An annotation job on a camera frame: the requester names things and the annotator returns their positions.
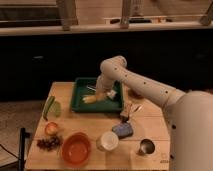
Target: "grapes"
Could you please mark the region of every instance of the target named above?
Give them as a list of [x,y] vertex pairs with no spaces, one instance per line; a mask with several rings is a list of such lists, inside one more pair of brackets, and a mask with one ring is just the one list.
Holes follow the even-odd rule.
[[53,135],[46,139],[39,139],[37,140],[37,146],[40,149],[51,151],[53,149],[56,149],[62,144],[62,137],[59,137],[57,135]]

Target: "black cabinet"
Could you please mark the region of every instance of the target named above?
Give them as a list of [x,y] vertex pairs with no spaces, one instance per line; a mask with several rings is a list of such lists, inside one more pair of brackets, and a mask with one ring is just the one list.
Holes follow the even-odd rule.
[[53,81],[96,77],[100,63],[127,68],[180,89],[212,88],[213,30],[0,37],[0,100],[45,99]]

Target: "cable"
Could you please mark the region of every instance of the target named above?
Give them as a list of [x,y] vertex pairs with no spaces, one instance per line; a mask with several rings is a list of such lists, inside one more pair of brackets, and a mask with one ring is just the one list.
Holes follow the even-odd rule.
[[18,156],[16,156],[15,154],[13,154],[12,152],[10,152],[9,150],[7,150],[2,144],[0,144],[1,148],[3,150],[5,150],[6,152],[8,152],[9,154],[11,154],[12,156],[14,156],[15,158],[17,158],[18,160],[21,160]]

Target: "floor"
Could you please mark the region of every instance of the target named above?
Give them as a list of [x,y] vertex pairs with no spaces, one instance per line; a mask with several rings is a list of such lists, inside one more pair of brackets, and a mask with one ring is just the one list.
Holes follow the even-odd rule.
[[[15,155],[19,151],[20,129],[35,133],[45,101],[19,101],[0,103],[0,144]],[[31,138],[26,140],[26,154]],[[17,159],[0,147],[0,171],[17,170]]]

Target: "orange bowl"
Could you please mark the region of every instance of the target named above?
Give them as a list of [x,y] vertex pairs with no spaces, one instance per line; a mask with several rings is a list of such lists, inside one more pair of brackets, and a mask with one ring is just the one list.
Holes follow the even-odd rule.
[[91,153],[91,143],[83,132],[77,132],[68,137],[61,147],[61,158],[70,167],[84,166]]

